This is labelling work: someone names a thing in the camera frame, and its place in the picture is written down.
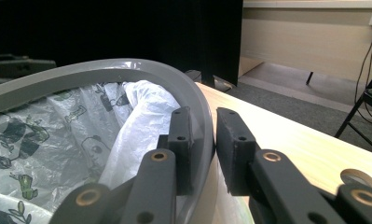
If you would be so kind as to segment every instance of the trash bin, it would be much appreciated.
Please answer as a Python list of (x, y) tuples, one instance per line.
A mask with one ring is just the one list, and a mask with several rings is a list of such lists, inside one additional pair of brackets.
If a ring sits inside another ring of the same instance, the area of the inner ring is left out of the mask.
[[(137, 82), (140, 80), (147, 80), (160, 85), (172, 94), (180, 106), (190, 107), (192, 135), (194, 137), (194, 144), (191, 148), (193, 192), (191, 195), (178, 198), (181, 207), (177, 207), (176, 223), (209, 223), (213, 220), (217, 196), (217, 161), (213, 159), (214, 132), (212, 118), (209, 106), (200, 89), (180, 71), (162, 63), (139, 59), (101, 60), (59, 67), (1, 84), (0, 113), (53, 92), (96, 83)], [(71, 122), (84, 109), (79, 107), (77, 111), (67, 116), (66, 120)], [(31, 123), (26, 122), (27, 127), (30, 129), (39, 128), (36, 120), (29, 121)], [(44, 132), (38, 131), (30, 135), (31, 139), (45, 137)], [(91, 139), (100, 140), (96, 136), (92, 136)], [(6, 141), (0, 141), (0, 147), (11, 150), (11, 146)], [(9, 167), (6, 167), (6, 161), (0, 161), (0, 164), (4, 165), (0, 172), (8, 172)], [(22, 190), (22, 194), (27, 194), (27, 197), (31, 199), (30, 203), (32, 203), (33, 197), (37, 195), (32, 181), (24, 175), (10, 175), (10, 177), (18, 180), (20, 185), (23, 185), (25, 190)], [(22, 222), (28, 223), (28, 211), (25, 212), (26, 204), (29, 203), (16, 201), (16, 208), (8, 208), (5, 213), (0, 215), (2, 217), (5, 217), (5, 214), (10, 214), (9, 216), (13, 217), (18, 216)]]

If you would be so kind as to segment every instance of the power cord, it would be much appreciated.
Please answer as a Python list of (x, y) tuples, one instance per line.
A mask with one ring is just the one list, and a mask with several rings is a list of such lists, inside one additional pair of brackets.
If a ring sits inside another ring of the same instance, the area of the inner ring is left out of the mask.
[[(361, 78), (361, 75), (363, 73), (363, 70), (364, 70), (364, 65), (365, 65), (365, 61), (366, 61), (366, 58), (368, 57), (368, 54), (369, 52), (372, 50), (372, 41), (371, 41), (371, 45), (369, 46), (369, 49), (368, 49), (368, 52), (366, 53), (365, 57), (364, 57), (364, 60), (363, 60), (363, 64), (361, 66), (361, 70), (360, 70), (360, 74), (359, 74), (359, 77), (357, 79), (357, 83), (356, 83), (356, 90), (355, 90), (355, 94), (354, 94), (354, 103), (356, 104), (357, 102), (357, 89), (358, 89), (358, 86), (359, 86), (359, 82), (360, 82), (360, 78)], [(372, 51), (371, 51), (371, 56), (369, 58), (369, 67), (368, 67), (368, 74), (367, 74), (367, 77), (366, 77), (366, 83), (365, 83), (365, 88), (364, 88), (364, 91), (366, 90), (366, 86), (368, 85), (368, 82), (369, 82), (369, 77), (370, 77), (370, 74), (371, 74), (371, 67), (372, 67)], [(372, 118), (372, 114), (371, 112), (369, 111), (368, 107), (367, 107), (367, 104), (364, 103), (365, 105), (365, 109), (366, 111), (368, 112), (369, 116)], [(372, 121), (366, 119), (361, 113), (360, 111), (357, 109), (357, 112), (358, 114), (367, 122), (371, 123), (372, 124)]]

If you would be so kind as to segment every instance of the wooden board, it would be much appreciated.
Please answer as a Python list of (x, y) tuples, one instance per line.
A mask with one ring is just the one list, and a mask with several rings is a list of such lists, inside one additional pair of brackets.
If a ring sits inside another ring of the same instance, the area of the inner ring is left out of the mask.
[(286, 154), (312, 185), (337, 194), (340, 174), (355, 169), (372, 177), (372, 153), (325, 133), (197, 84), (211, 108), (214, 129), (216, 108), (237, 111), (262, 148)]

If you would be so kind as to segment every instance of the wall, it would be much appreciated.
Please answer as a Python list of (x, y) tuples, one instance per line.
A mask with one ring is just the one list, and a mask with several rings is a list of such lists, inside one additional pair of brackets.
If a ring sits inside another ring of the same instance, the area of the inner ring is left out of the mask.
[(372, 40), (371, 4), (245, 1), (241, 56), (356, 80)]

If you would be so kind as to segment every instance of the floor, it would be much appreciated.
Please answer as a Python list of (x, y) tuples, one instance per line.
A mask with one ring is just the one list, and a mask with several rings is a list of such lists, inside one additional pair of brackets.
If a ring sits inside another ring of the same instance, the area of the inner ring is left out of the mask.
[[(261, 63), (240, 77), (239, 82), (342, 112), (351, 111), (355, 81), (314, 73), (310, 84), (306, 85), (309, 74), (310, 71)], [(363, 92), (364, 85), (360, 83), (358, 93)], [(361, 108), (360, 112), (368, 117), (365, 109)]]

